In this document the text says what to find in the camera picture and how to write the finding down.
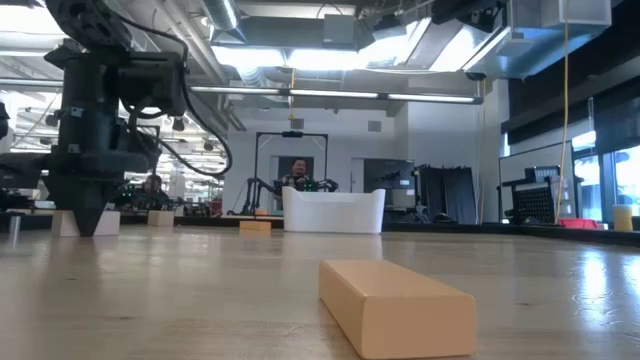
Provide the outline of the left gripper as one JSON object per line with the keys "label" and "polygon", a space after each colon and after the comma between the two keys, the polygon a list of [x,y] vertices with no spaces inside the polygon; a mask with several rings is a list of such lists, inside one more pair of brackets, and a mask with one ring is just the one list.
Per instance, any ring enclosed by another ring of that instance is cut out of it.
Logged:
{"label": "left gripper", "polygon": [[82,176],[147,172],[157,155],[119,117],[116,68],[66,47],[44,59],[63,70],[58,144],[44,160],[49,198],[73,213],[81,236],[93,236],[123,178]]}

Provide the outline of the large natural wood block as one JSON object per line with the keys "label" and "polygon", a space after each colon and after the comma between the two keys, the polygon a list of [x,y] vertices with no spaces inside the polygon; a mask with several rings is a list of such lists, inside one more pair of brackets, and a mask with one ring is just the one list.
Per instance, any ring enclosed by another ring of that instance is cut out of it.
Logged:
{"label": "large natural wood block", "polygon": [[[117,211],[104,211],[93,236],[117,236],[120,234],[121,214]],[[53,213],[51,232],[54,237],[82,237],[75,216],[69,210],[56,210]]]}

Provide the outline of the small natural wood block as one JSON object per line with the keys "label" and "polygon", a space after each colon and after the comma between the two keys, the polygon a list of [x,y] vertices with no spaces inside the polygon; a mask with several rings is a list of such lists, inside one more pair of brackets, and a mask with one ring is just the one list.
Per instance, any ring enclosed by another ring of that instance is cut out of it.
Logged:
{"label": "small natural wood block", "polygon": [[148,212],[147,225],[153,227],[173,227],[175,213],[173,211],[151,210]]}

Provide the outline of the person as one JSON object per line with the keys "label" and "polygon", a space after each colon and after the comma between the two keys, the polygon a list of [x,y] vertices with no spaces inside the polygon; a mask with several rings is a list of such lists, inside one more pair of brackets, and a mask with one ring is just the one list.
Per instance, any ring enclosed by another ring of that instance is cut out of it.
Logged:
{"label": "person", "polygon": [[303,158],[296,158],[291,167],[291,172],[280,180],[282,187],[292,187],[300,192],[316,192],[319,189],[317,182],[307,174],[307,162]]}
{"label": "person", "polygon": [[163,210],[169,206],[169,196],[162,190],[159,175],[148,175],[141,186],[133,189],[129,204],[136,210]]}

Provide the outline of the black computer monitor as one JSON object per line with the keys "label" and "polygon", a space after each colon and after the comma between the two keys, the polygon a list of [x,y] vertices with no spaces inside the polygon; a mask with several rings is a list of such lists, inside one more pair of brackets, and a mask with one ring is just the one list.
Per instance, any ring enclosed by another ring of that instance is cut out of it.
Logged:
{"label": "black computer monitor", "polygon": [[41,177],[44,155],[0,154],[0,188],[35,189]]}

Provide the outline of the white plastic bin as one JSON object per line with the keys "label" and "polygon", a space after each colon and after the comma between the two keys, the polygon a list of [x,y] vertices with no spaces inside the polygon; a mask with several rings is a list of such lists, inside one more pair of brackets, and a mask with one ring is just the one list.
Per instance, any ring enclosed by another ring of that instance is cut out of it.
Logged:
{"label": "white plastic bin", "polygon": [[282,189],[287,232],[379,234],[386,191],[372,193],[299,192]]}

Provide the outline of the long ceiling light bar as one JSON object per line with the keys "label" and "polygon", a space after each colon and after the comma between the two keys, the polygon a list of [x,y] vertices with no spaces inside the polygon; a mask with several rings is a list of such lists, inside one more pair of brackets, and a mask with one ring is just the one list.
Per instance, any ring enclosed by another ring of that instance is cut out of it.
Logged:
{"label": "long ceiling light bar", "polygon": [[[63,86],[63,81],[50,80],[50,79],[32,79],[32,78],[25,79],[25,78],[0,77],[0,86],[57,89]],[[457,96],[457,95],[444,95],[444,94],[385,93],[385,92],[289,89],[289,88],[250,88],[250,87],[233,87],[233,86],[190,86],[189,89],[196,93],[212,93],[212,94],[227,94],[227,95],[322,97],[322,98],[445,103],[445,104],[464,104],[464,105],[480,105],[484,101],[483,97]]]}

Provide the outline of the dark cabinet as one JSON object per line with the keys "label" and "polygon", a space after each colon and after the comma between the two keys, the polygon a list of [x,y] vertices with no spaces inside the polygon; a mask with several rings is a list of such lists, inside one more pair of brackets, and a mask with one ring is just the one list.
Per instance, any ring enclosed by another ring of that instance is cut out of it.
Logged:
{"label": "dark cabinet", "polygon": [[371,193],[385,191],[384,205],[388,208],[413,208],[416,204],[414,163],[409,160],[365,159],[363,190]]}

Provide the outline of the orange long block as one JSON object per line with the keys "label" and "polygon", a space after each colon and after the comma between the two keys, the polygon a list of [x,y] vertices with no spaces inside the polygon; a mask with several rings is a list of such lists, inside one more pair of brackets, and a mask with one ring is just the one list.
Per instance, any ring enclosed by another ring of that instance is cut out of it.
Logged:
{"label": "orange long block", "polygon": [[468,356],[477,350],[475,298],[389,261],[323,261],[318,291],[365,360]]}

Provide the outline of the black curtain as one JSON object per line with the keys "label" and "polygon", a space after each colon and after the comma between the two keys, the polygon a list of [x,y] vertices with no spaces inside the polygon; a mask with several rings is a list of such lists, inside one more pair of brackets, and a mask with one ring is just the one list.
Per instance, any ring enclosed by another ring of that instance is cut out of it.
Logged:
{"label": "black curtain", "polygon": [[431,223],[475,225],[476,196],[472,169],[422,165],[419,173],[420,205]]}

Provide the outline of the black perforated cart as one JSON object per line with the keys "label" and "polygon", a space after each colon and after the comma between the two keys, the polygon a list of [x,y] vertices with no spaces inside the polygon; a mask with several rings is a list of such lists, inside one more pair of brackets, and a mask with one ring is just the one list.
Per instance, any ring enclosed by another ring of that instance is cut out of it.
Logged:
{"label": "black perforated cart", "polygon": [[524,169],[524,177],[501,184],[507,205],[504,219],[511,224],[558,225],[563,218],[576,218],[571,177],[561,175],[561,167],[534,166]]}

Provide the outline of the yellow cylinder container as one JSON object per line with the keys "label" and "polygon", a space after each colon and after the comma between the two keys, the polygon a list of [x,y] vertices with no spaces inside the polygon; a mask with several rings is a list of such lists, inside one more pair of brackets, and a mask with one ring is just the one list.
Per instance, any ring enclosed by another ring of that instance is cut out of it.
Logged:
{"label": "yellow cylinder container", "polygon": [[633,208],[631,205],[616,204],[614,211],[614,230],[632,232],[633,231]]}

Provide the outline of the black table frame rail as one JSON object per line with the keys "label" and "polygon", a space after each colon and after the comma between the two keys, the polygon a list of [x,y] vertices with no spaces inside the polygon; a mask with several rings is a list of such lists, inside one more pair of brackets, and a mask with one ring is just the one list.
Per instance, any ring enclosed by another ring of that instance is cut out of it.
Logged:
{"label": "black table frame rail", "polygon": [[[0,234],[9,230],[10,215],[0,213]],[[21,217],[21,229],[24,230],[50,230],[52,215],[19,215]],[[239,227],[239,219],[230,218],[201,218],[178,217],[174,220],[177,226],[194,227]],[[146,224],[147,217],[141,215],[122,215],[121,225]],[[506,225],[488,223],[483,225],[461,224],[409,224],[391,223],[382,225],[383,232],[409,232],[409,233],[460,233],[460,234],[496,234],[518,235],[549,238],[578,243],[595,243],[601,245],[627,246],[640,249],[640,232],[619,232],[613,230],[589,230],[564,228],[547,225]]]}

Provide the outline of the black metal gantry frame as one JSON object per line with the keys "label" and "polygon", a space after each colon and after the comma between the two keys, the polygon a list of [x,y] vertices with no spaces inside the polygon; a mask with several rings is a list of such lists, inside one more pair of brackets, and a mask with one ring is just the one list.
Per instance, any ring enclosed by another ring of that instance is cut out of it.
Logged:
{"label": "black metal gantry frame", "polygon": [[321,133],[304,133],[301,131],[289,130],[282,132],[257,132],[255,134],[255,147],[254,147],[254,169],[253,169],[253,177],[258,177],[258,162],[259,162],[259,150],[261,148],[260,138],[262,136],[269,136],[272,138],[273,136],[279,136],[282,138],[303,138],[303,137],[320,137],[325,141],[325,145],[321,147],[324,151],[324,179],[327,179],[328,173],[328,145],[329,145],[329,135],[321,134]]}

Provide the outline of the silver rectangular duct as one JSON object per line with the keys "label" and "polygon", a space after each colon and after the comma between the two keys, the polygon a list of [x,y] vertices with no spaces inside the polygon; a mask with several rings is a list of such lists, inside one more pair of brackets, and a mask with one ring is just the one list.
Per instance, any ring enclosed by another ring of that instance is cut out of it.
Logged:
{"label": "silver rectangular duct", "polygon": [[509,0],[498,29],[462,70],[524,79],[590,42],[611,24],[611,0]]}

